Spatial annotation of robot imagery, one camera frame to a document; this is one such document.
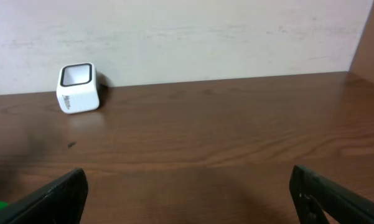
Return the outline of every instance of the white box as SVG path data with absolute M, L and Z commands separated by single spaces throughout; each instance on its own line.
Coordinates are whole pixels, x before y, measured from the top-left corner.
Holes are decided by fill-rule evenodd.
M 92 63 L 67 65 L 60 71 L 57 98 L 65 113 L 95 110 L 100 105 L 96 68 Z

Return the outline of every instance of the white container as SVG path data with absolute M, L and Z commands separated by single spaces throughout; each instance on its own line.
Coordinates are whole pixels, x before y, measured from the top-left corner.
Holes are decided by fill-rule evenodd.
M 96 68 L 92 63 L 67 65 L 60 71 L 57 98 L 65 113 L 95 110 L 100 105 Z

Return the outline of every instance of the square opening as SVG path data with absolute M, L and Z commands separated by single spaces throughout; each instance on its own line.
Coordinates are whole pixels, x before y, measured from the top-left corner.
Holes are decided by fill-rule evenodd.
M 91 81 L 91 64 L 69 65 L 63 68 L 61 76 L 62 86 L 86 84 Z

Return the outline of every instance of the logo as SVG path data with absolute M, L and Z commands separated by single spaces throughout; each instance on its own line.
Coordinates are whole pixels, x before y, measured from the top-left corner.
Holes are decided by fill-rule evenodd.
M 67 106 L 68 110 L 70 108 L 69 96 L 62 95 L 65 105 Z

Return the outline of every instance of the wooden table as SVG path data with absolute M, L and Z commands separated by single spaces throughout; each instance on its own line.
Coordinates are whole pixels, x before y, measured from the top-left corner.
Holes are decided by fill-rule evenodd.
M 348 73 L 0 96 L 0 200 L 81 167 L 82 223 L 298 223 L 294 164 L 374 201 L 374 85 Z

